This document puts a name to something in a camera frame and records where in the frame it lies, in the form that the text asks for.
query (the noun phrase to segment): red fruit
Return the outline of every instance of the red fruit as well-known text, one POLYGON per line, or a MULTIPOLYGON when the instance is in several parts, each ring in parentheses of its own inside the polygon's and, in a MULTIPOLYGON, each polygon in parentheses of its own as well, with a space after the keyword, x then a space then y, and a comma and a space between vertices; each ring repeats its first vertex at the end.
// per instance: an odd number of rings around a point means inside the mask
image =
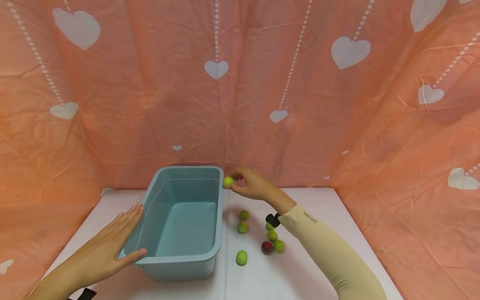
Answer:
POLYGON ((262 243, 262 253, 265 255, 270 255, 274 252, 273 245, 269 241, 264 241, 262 243))

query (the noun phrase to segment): light blue plastic tub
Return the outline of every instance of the light blue plastic tub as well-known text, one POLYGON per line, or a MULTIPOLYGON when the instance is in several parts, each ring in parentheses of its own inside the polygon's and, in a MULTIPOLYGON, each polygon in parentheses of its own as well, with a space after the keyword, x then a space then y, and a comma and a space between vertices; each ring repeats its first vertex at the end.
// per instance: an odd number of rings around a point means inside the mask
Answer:
POLYGON ((157 171, 142 200, 144 215, 119 258, 140 249, 139 265, 154 281, 202 280, 220 249, 223 170, 173 166, 157 171))

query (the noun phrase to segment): fingernail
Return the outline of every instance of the fingernail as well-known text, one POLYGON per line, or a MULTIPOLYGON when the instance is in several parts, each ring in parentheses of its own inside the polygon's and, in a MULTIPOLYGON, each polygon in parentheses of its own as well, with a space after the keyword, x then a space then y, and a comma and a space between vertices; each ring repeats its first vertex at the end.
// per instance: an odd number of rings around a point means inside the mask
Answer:
POLYGON ((145 255, 147 255, 147 249, 140 249, 138 251, 138 254, 141 256, 141 257, 144 257, 145 255))

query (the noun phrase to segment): green fruit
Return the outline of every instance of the green fruit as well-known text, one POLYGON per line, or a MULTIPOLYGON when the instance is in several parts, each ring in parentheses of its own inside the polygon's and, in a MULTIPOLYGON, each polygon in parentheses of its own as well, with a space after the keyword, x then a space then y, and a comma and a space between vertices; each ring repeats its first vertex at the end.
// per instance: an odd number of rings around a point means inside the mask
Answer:
POLYGON ((240 220, 246 221, 248 220, 249 217, 250 217, 250 213, 248 212, 248 210, 242 210, 240 212, 240 220))
POLYGON ((265 225, 265 229, 266 229, 267 231, 275 230, 275 228, 274 228, 272 225, 270 225, 270 223, 267 223, 267 224, 265 225))
POLYGON ((281 240, 276 240, 276 241, 273 243, 273 248, 274 248, 275 251, 277 251, 278 253, 283 253, 283 252, 285 252, 285 243, 282 242, 281 240))
POLYGON ((226 189, 229 185, 234 184, 234 183, 235 183, 235 180, 230 176, 227 176, 227 177, 223 178, 223 188, 224 189, 226 189))
POLYGON ((278 234, 274 230, 269 230, 267 233, 267 238, 273 243, 278 239, 278 234))
POLYGON ((237 264, 238 265, 246 265, 248 260, 248 255, 245 251, 241 250, 237 253, 237 264))
POLYGON ((240 222, 238 227, 237 227, 237 231, 239 233, 247 233, 248 231, 248 224, 247 222, 240 222))

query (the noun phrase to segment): arm sleeve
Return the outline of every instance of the arm sleeve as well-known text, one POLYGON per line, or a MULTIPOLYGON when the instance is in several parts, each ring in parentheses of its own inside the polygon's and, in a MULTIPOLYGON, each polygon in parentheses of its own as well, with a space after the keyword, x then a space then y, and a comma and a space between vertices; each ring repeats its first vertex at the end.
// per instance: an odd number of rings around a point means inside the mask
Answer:
POLYGON ((278 220, 303 245, 339 300, 386 300, 377 277, 362 258, 325 223, 296 205, 278 220))

